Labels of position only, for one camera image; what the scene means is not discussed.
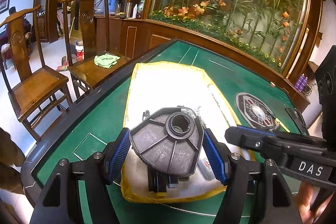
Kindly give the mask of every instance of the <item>circular hole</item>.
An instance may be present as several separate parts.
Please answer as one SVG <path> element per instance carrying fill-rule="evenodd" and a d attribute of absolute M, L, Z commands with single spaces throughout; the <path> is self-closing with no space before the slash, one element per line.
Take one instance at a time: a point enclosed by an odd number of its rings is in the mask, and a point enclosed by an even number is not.
<path fill-rule="evenodd" d="M 179 134 L 186 133 L 191 126 L 190 120 L 188 119 L 188 117 L 182 114 L 173 117 L 171 121 L 171 125 L 174 131 Z"/>
<path fill-rule="evenodd" d="M 323 84 L 322 84 L 322 81 L 319 81 L 318 88 L 319 88 L 319 94 L 322 96 L 323 95 Z"/>
<path fill-rule="evenodd" d="M 327 84 L 327 92 L 330 94 L 333 91 L 333 80 L 328 72 L 324 75 L 324 78 Z"/>

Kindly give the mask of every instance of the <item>black speaker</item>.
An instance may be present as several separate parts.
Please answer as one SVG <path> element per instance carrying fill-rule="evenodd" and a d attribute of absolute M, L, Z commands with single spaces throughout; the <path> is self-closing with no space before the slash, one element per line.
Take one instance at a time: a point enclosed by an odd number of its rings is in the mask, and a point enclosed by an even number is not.
<path fill-rule="evenodd" d="M 331 149 L 336 150 L 336 45 L 316 70 L 316 83 L 322 105 L 322 135 Z"/>

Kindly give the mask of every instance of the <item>chair seat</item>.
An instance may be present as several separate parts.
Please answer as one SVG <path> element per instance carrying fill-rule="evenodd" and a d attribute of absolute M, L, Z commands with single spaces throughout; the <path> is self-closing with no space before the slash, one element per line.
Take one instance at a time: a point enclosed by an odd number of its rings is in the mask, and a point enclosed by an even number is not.
<path fill-rule="evenodd" d="M 2 53 L 5 53 L 5 52 L 7 52 L 10 48 L 11 48 L 11 45 L 10 45 L 9 43 L 4 44 L 4 45 L 1 46 L 1 52 L 2 52 Z"/>
<path fill-rule="evenodd" d="M 112 72 L 130 61 L 130 58 L 126 56 L 116 54 L 114 52 L 111 53 L 119 56 L 120 59 L 110 69 L 96 66 L 95 58 L 91 57 L 73 64 L 73 66 L 69 67 L 68 70 L 80 81 L 87 84 L 89 88 L 95 89 L 105 79 L 107 79 Z"/>
<path fill-rule="evenodd" d="M 19 122 L 32 114 L 42 102 L 67 82 L 68 78 L 66 76 L 45 66 L 16 85 L 9 96 L 14 96 L 17 100 L 18 105 L 13 105 L 13 108 Z"/>

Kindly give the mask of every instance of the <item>wooden counter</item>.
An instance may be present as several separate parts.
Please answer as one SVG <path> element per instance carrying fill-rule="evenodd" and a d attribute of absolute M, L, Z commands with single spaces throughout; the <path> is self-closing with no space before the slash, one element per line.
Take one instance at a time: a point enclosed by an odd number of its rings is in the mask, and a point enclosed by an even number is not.
<path fill-rule="evenodd" d="M 104 50 L 104 16 L 95 15 L 95 18 L 97 22 L 97 48 Z M 149 49 L 173 38 L 201 45 L 245 66 L 267 81 L 273 82 L 288 93 L 295 107 L 301 112 L 310 104 L 309 100 L 280 73 L 229 44 L 195 31 L 159 21 L 149 19 L 121 20 L 119 17 L 110 16 L 110 48 L 129 58 L 137 58 Z"/>

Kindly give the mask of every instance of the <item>wooden chair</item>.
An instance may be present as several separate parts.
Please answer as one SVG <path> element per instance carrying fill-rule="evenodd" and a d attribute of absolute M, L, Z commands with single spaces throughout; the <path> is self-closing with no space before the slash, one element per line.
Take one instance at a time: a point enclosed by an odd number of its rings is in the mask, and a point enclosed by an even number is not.
<path fill-rule="evenodd" d="M 64 38 L 66 43 L 67 55 L 68 55 L 68 70 L 71 74 L 73 88 L 75 89 L 76 97 L 79 98 L 79 89 L 84 92 L 92 91 L 99 86 L 105 79 L 107 79 L 111 73 L 116 69 L 127 63 L 130 59 L 120 55 L 118 53 L 110 51 L 110 29 L 109 29 L 109 7 L 108 0 L 105 2 L 105 23 L 106 23 L 106 44 L 105 52 L 110 52 L 120 57 L 117 64 L 110 69 L 102 68 L 95 65 L 94 58 L 97 53 L 96 47 L 96 27 L 94 20 L 94 2 L 95 0 L 77 0 L 79 1 L 79 22 L 83 38 L 84 46 L 84 60 L 73 64 L 71 51 L 70 51 L 70 39 L 68 30 L 68 11 L 67 6 L 71 1 L 75 0 L 58 0 L 63 3 L 63 21 L 64 21 Z"/>
<path fill-rule="evenodd" d="M 68 90 L 68 78 L 61 73 L 46 66 L 43 58 L 41 42 L 37 25 L 36 11 L 41 7 L 38 5 L 33 9 L 21 10 L 10 15 L 0 24 L 9 26 L 8 38 L 13 52 L 13 63 L 16 65 L 21 82 L 11 88 L 3 63 L 0 62 L 1 72 L 8 89 L 8 95 L 12 103 L 14 112 L 19 122 L 25 126 L 34 139 L 39 142 L 41 137 L 35 132 L 34 128 L 40 123 L 41 119 L 54 107 L 59 111 L 65 112 L 65 108 L 60 105 L 63 100 L 67 100 L 68 104 L 72 104 L 70 93 Z M 29 57 L 26 47 L 26 38 L 22 26 L 22 17 L 26 14 L 33 13 L 34 27 L 36 32 L 36 42 L 42 68 L 32 73 L 29 65 Z M 63 96 L 57 99 L 55 93 L 60 90 Z M 44 108 L 41 104 L 49 100 Z M 39 112 L 29 121 L 29 116 L 35 111 Z"/>

